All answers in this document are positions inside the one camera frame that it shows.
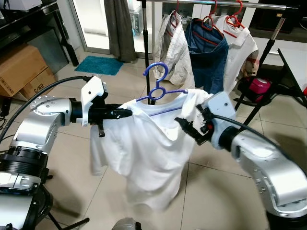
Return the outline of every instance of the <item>blue jeans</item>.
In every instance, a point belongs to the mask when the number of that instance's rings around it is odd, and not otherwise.
[[[188,42],[192,70],[197,88],[202,87],[208,93],[223,91],[224,67],[228,54],[228,43],[225,37],[213,28],[208,31],[201,26],[201,21],[192,19],[185,32]]]

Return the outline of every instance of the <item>metal pole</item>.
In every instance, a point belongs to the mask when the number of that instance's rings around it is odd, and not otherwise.
[[[285,21],[285,18],[280,18],[275,30],[274,30],[274,33],[272,34],[271,38],[268,40],[268,43],[263,51],[263,54],[261,55],[261,58],[259,60],[259,69],[261,68],[265,58],[267,57],[269,51],[271,50],[271,48],[273,47],[274,43],[275,43],[275,39],[280,31],[280,29],[282,28],[283,26],[283,23]]]
[[[147,0],[147,1],[177,3],[177,0]],[[204,0],[180,0],[180,4],[182,4],[182,3],[206,4],[206,5],[214,5],[215,4],[215,2],[213,0],[207,0],[207,1],[204,1]],[[236,1],[218,1],[217,5],[239,7],[240,3],[236,2]],[[268,9],[268,10],[279,10],[279,11],[284,11],[287,8],[287,6],[285,6],[285,5],[262,4],[262,3],[252,3],[252,2],[243,2],[243,7]]]
[[[145,67],[149,66],[149,57],[148,57],[148,30],[147,30],[147,18],[146,18],[146,0],[142,0],[142,10],[143,10],[143,38],[144,38],[144,50],[145,50]],[[149,82],[149,72],[146,75],[146,88],[147,95],[150,91],[150,82]]]

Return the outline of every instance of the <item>cardboard box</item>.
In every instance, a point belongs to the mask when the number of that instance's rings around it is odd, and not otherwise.
[[[14,96],[46,67],[34,46],[22,45],[0,56],[0,95]]]
[[[40,92],[46,86],[54,83],[56,80],[49,68],[45,69],[41,72],[36,78],[30,81],[26,86],[24,86],[17,94],[14,95],[15,99],[19,99],[22,101],[27,101],[31,97],[33,97],[36,93]]]

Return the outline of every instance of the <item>black cable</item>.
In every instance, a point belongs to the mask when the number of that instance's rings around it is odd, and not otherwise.
[[[42,95],[44,92],[46,92],[47,90],[50,90],[51,88],[67,82],[67,81],[72,81],[72,80],[79,80],[82,79],[86,82],[88,82],[92,77],[87,77],[87,76],[77,76],[77,77],[70,77],[70,78],[65,78],[59,81],[56,81],[55,83],[52,83],[50,85],[48,85],[47,87],[43,88],[40,92],[38,92],[37,94],[35,94],[33,97],[31,97],[25,104],[23,104],[17,111],[16,113],[14,113],[14,115],[11,117],[11,119],[8,121],[8,123],[6,124],[6,126],[4,127],[3,131],[1,132],[0,135],[0,143],[2,142],[4,135],[6,134],[6,132],[9,130],[9,127],[11,126],[11,124],[13,123],[13,121],[16,119],[16,117],[32,102],[36,99],[36,97]]]
[[[9,135],[9,136],[7,136],[7,137],[3,138],[1,141],[5,140],[6,138],[13,137],[13,136],[15,136],[15,134]]]
[[[3,126],[5,125],[5,123],[7,122],[7,120],[5,119],[5,117],[3,117],[3,118],[0,119],[0,122],[1,122],[1,121],[3,121],[3,122],[2,122],[2,124],[0,125],[0,130],[3,130]]]
[[[233,119],[230,119],[228,117],[224,117],[224,116],[219,116],[219,115],[215,115],[215,114],[212,114],[212,116],[214,118],[217,118],[217,119],[220,119],[220,120],[224,120],[224,121],[228,121],[232,124],[235,124],[237,126],[240,126],[240,127],[243,127],[244,129],[250,131],[251,133],[257,135],[258,137],[261,137],[263,138],[264,140],[266,140],[267,142],[269,142],[271,145],[275,146],[278,150],[281,150],[280,146],[278,146],[276,143],[274,143],[273,141],[271,141],[270,139],[268,139],[266,136],[264,136],[263,134],[257,132],[256,130],[252,129],[251,127],[248,127],[236,120],[233,120]]]
[[[228,117],[219,116],[219,115],[215,115],[215,114],[210,114],[210,116],[211,116],[212,118],[221,119],[221,120],[224,120],[224,121],[228,121],[228,122],[230,122],[230,123],[232,123],[232,124],[235,124],[235,125],[237,125],[237,126],[241,126],[241,127],[243,127],[244,129],[250,131],[251,133],[257,135],[258,137],[261,137],[261,138],[264,139],[265,141],[269,142],[271,145],[275,146],[275,147],[277,148],[277,150],[278,150],[282,155],[284,155],[284,157],[286,157],[288,160],[290,160],[290,161],[292,161],[294,164],[296,164],[296,163],[294,162],[294,160],[293,160],[290,156],[288,156],[288,155],[284,152],[284,150],[283,150],[279,145],[277,145],[276,143],[274,143],[273,141],[271,141],[270,139],[268,139],[268,138],[267,138],[266,136],[264,136],[263,134],[261,134],[261,133],[257,132],[256,130],[252,129],[251,127],[248,127],[248,126],[246,126],[246,125],[244,125],[244,124],[242,124],[242,123],[240,123],[240,122],[238,122],[238,121],[236,121],[236,120],[230,119],[230,118],[228,118]],[[304,174],[307,176],[307,173],[305,172],[305,170],[302,169],[298,164],[296,164],[296,165],[297,165],[297,166],[304,172]]]

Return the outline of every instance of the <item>metal rail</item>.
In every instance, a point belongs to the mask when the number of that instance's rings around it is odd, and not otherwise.
[[[177,0],[146,0],[146,1],[177,3]],[[180,0],[180,3],[206,4],[206,5],[214,5],[215,4],[215,2],[213,0],[209,0],[209,1]],[[242,4],[243,4],[243,7],[250,7],[250,8],[257,8],[257,9],[268,9],[268,10],[284,11],[287,8],[287,6],[285,6],[285,5],[274,5],[274,4],[263,4],[263,3],[252,3],[252,2],[243,2]],[[239,7],[240,3],[236,2],[236,1],[217,1],[217,5]]]

